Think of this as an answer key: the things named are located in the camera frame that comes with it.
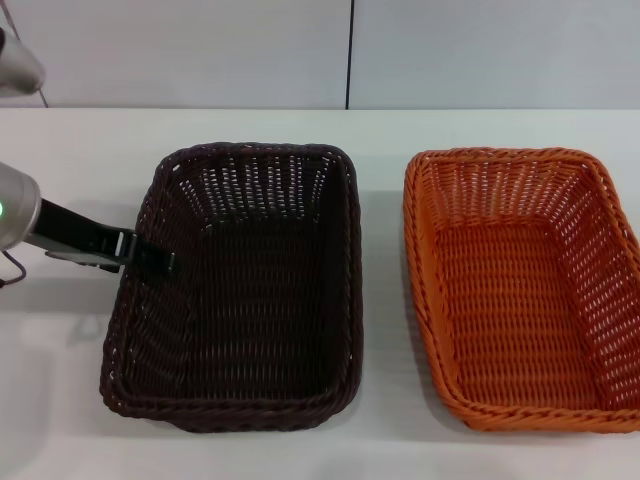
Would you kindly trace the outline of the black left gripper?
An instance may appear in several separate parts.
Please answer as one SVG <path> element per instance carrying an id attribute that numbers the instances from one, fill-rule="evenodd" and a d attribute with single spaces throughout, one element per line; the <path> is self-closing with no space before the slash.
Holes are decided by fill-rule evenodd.
<path id="1" fill-rule="evenodd" d="M 148 242 L 130 229 L 104 225 L 46 199 L 27 243 L 57 260 L 119 273 L 122 266 L 137 266 L 168 275 L 175 270 L 175 254 Z"/>

